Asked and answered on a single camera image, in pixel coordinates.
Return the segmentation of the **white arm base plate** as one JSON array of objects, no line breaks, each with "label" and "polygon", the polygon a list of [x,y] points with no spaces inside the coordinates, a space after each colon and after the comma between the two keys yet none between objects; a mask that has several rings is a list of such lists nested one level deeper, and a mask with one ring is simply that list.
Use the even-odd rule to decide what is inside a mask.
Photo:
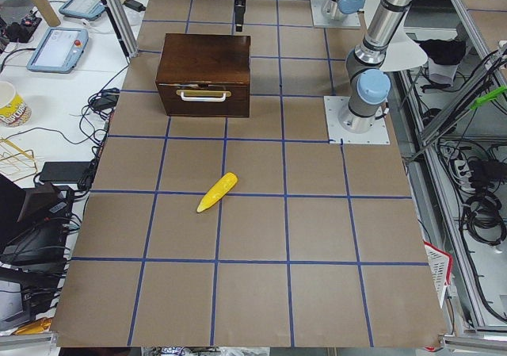
[{"label": "white arm base plate", "polygon": [[346,0],[310,0],[313,26],[323,29],[359,29],[360,7]]},{"label": "white arm base plate", "polygon": [[372,117],[357,117],[349,110],[348,96],[324,97],[326,127],[330,144],[389,145],[383,110]]}]

